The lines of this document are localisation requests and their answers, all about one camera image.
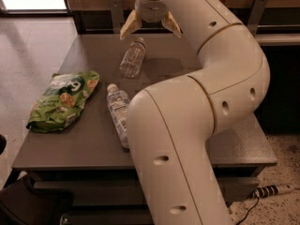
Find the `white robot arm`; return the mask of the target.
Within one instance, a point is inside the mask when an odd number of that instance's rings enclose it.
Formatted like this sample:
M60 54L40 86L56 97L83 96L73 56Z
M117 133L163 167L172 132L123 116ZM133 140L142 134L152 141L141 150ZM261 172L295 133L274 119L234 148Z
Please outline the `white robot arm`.
M129 103L129 151L155 225L233 225L205 144L253 113L270 69L254 36L219 0L164 4L202 69L144 88Z

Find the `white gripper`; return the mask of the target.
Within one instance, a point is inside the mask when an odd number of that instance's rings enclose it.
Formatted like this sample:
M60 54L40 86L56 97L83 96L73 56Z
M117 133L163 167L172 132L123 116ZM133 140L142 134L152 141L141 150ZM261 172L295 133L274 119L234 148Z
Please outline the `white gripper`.
M127 17L120 30L120 39L124 40L130 34L142 27L142 20L147 23L158 23L176 35L181 37L181 29L162 0L136 0L135 9Z

